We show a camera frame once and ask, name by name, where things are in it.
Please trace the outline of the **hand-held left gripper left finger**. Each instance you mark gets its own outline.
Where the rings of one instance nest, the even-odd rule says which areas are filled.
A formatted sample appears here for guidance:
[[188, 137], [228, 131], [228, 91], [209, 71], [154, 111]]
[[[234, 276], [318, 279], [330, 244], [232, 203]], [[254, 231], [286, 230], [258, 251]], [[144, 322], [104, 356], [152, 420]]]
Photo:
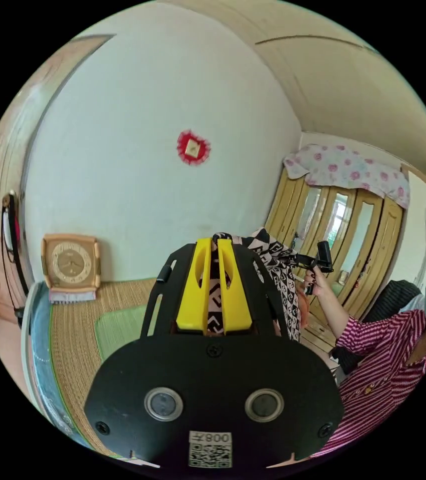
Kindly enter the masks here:
[[211, 250], [209, 237], [199, 239], [194, 246], [176, 317], [176, 325], [182, 332], [207, 333]]

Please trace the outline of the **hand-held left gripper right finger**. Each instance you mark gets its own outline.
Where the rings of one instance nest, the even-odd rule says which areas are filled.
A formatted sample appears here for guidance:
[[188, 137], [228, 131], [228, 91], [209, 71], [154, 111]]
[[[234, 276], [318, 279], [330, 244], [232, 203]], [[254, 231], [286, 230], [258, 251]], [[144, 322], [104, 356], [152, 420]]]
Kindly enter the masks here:
[[234, 246], [227, 239], [217, 241], [223, 332], [225, 335], [243, 333], [249, 331], [252, 326]]

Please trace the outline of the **person's right hand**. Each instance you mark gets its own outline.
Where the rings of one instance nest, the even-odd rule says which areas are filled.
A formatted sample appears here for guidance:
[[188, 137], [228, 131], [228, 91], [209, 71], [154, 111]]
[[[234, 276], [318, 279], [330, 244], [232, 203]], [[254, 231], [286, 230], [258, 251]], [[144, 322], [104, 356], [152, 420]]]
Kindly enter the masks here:
[[306, 271], [303, 280], [303, 291], [305, 295], [318, 297], [320, 301], [336, 299], [325, 275], [318, 266]]

